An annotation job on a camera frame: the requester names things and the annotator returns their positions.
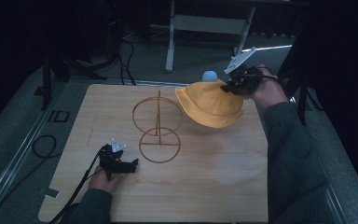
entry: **bucket hat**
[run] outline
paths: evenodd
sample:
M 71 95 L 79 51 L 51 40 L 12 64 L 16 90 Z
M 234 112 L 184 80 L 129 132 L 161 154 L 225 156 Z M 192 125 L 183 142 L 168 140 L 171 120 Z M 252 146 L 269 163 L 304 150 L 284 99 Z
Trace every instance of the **bucket hat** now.
M 226 83 L 195 82 L 175 89 L 176 97 L 185 112 L 197 123 L 212 128 L 224 128 L 243 114 L 243 99 L 220 88 Z

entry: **wooden table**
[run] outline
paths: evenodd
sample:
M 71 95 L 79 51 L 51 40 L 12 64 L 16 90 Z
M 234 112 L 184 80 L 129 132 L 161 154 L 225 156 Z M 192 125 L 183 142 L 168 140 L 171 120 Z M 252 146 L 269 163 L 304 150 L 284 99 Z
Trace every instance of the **wooden table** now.
M 114 195 L 112 221 L 268 221 L 267 140 L 254 102 L 245 101 L 244 115 L 223 129 L 204 127 L 183 112 L 175 131 L 181 142 L 179 154 L 172 161 L 153 163 L 140 153 L 143 133 L 132 121 L 132 110 L 143 99 L 158 96 L 158 91 L 180 105 L 172 87 L 89 87 L 50 184 L 60 196 L 45 198 L 40 220 L 50 221 L 59 213 L 97 151 L 115 137 L 127 145 L 121 159 L 139 159 L 140 163 Z M 136 119 L 145 127 L 150 122 L 149 128 L 153 128 L 156 111 L 156 102 L 139 106 Z M 180 118 L 178 108 L 164 102 L 160 102 L 160 115 L 161 126 L 168 128 Z M 174 141 L 173 136 L 163 136 L 167 139 L 163 141 Z M 158 158 L 164 156 L 163 150 L 156 147 L 147 153 L 164 160 Z M 80 201 L 87 185 L 75 202 Z

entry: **forearm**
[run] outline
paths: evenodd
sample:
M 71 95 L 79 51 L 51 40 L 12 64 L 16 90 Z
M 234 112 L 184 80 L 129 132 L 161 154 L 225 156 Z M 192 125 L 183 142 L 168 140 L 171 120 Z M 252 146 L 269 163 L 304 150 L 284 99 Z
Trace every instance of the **forearm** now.
M 107 224 L 110 222 L 112 195 L 100 189 L 89 189 L 70 216 L 68 224 Z
M 270 107 L 264 119 L 269 222 L 333 222 L 325 197 L 328 179 L 296 111 L 280 103 Z

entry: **metal floor strip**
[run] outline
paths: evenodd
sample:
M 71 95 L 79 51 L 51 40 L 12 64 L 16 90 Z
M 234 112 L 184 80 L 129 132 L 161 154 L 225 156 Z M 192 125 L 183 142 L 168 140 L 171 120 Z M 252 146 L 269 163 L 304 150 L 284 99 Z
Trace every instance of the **metal floor strip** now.
M 54 90 L 50 104 L 45 111 L 42 111 L 38 116 L 37 120 L 35 121 L 33 127 L 28 132 L 27 136 L 25 137 L 24 141 L 22 142 L 21 146 L 19 147 L 17 153 L 14 155 L 13 159 L 10 161 L 8 166 L 0 175 L 0 202 L 4 199 L 8 189 L 10 188 L 11 183 L 13 182 L 14 178 L 16 177 L 17 173 L 19 172 L 22 164 L 27 157 L 31 145 L 36 137 L 39 135 L 40 131 L 42 130 L 43 126 L 48 119 L 48 114 L 50 114 L 51 108 L 54 105 L 57 98 L 61 95 L 61 92 L 65 88 L 66 83 L 59 82 L 57 84 L 56 89 Z

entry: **hat brim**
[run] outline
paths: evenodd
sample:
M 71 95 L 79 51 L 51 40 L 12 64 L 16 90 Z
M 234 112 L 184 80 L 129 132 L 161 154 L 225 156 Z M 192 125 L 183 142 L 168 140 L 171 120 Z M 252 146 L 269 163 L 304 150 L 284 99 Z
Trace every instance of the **hat brim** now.
M 229 116 L 213 115 L 199 109 L 199 107 L 194 104 L 190 97 L 188 97 L 186 88 L 175 89 L 175 94 L 188 116 L 195 120 L 197 123 L 204 126 L 212 128 L 224 128 L 235 122 L 243 114 L 243 111 L 240 110 L 238 113 Z

